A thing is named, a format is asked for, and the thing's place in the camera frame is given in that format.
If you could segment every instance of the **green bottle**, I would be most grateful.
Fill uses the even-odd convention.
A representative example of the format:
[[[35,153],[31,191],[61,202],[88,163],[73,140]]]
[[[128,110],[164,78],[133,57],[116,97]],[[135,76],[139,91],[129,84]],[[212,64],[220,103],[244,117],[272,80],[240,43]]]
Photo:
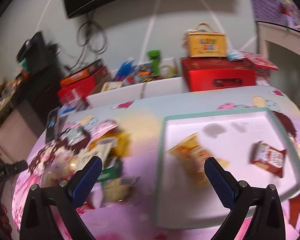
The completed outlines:
[[[151,50],[148,51],[148,57],[152,61],[152,67],[154,70],[154,74],[159,76],[160,71],[159,71],[159,62],[160,62],[160,50]]]

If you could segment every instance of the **blue plastic package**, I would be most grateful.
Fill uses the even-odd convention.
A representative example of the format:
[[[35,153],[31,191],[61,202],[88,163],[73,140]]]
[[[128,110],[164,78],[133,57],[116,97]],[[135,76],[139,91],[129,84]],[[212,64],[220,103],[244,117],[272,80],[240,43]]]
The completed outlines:
[[[236,60],[243,60],[245,56],[236,49],[228,49],[227,50],[227,57],[229,61],[236,61]]]
[[[133,71],[133,61],[133,58],[129,58],[127,62],[123,63],[119,68],[117,74],[115,75],[113,81],[123,81],[125,78],[127,78]]]

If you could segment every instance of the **yellow box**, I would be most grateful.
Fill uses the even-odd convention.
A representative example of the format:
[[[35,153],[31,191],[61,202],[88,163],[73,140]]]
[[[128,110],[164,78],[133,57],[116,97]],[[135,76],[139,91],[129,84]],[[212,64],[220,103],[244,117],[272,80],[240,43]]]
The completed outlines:
[[[199,26],[203,25],[211,29],[208,24],[199,24]],[[197,28],[195,31],[188,32],[187,35],[190,57],[227,56],[227,41],[224,33],[203,32]]]

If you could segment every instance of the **blue gripper pad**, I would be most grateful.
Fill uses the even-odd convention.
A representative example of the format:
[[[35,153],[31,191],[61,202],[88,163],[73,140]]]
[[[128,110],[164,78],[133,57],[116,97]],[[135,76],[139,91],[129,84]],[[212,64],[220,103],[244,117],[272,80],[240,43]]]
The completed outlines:
[[[223,206],[232,210],[235,205],[235,198],[239,193],[235,178],[231,173],[225,171],[213,157],[205,161],[204,172]]]
[[[102,161],[99,157],[92,157],[86,166],[77,171],[74,177],[70,180],[68,193],[72,198],[72,206],[74,208],[81,207],[86,201],[94,184],[97,182],[102,171]]]

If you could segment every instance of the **box handle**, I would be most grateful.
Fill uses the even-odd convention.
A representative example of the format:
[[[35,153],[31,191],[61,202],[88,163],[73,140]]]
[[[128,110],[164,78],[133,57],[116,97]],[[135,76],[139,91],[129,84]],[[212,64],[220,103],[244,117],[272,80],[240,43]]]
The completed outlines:
[[[214,29],[212,29],[212,27],[207,23],[200,23],[197,26],[196,30],[199,31],[201,26],[206,26],[211,32],[216,33],[216,31],[214,31]]]
[[[213,85],[217,88],[240,87],[242,86],[242,79],[241,78],[214,79]]]

